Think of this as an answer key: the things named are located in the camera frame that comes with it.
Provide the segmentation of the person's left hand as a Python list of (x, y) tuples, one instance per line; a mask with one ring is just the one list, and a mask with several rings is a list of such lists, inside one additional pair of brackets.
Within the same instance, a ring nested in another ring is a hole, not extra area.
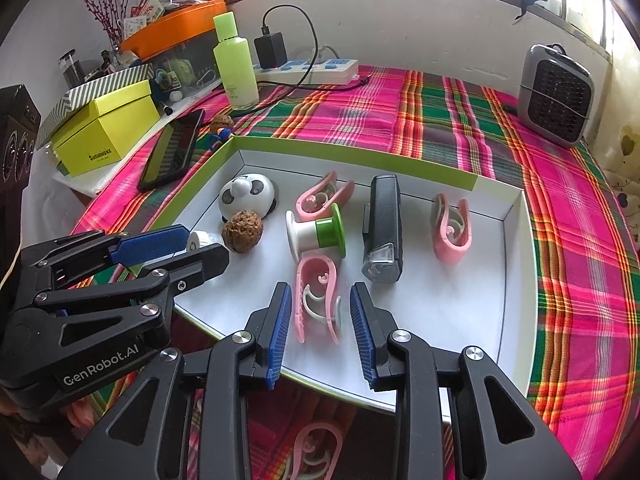
[(36, 417), (34, 420), (29, 420), (9, 395), (1, 390), (1, 415), (34, 434), (47, 434), (52, 429), (66, 429), (67, 426), (83, 432), (96, 426), (106, 413), (107, 404), (113, 392), (113, 385), (106, 386), (72, 404), (63, 406), (60, 409), (61, 416), (53, 415), (44, 419)]

